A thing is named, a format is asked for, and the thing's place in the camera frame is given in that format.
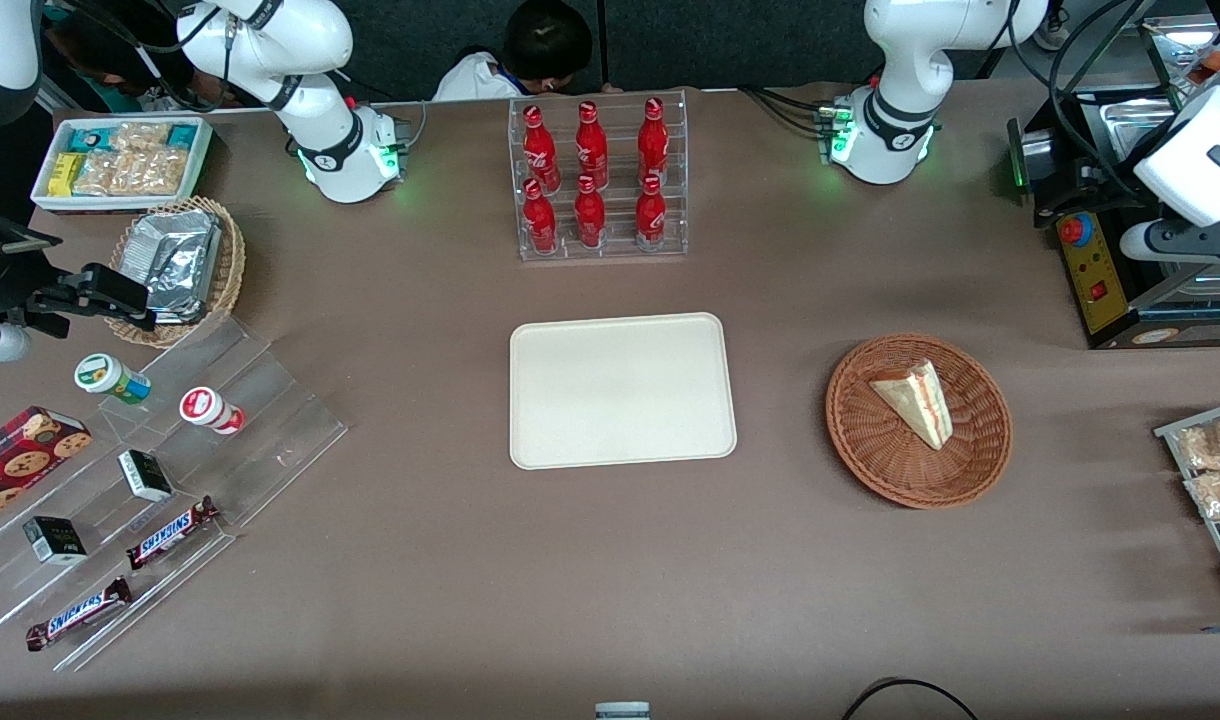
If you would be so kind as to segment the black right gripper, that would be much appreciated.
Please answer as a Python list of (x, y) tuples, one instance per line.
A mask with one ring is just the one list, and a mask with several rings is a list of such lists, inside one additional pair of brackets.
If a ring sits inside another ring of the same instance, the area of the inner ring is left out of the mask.
[(81, 297), (72, 275), (52, 266), (46, 251), (60, 237), (40, 233), (0, 214), (0, 323), (33, 328), (54, 338), (70, 334), (67, 315), (90, 316), (90, 301), (120, 310), (122, 323), (139, 331), (156, 329), (156, 312), (148, 309), (148, 288), (102, 264), (81, 268)]

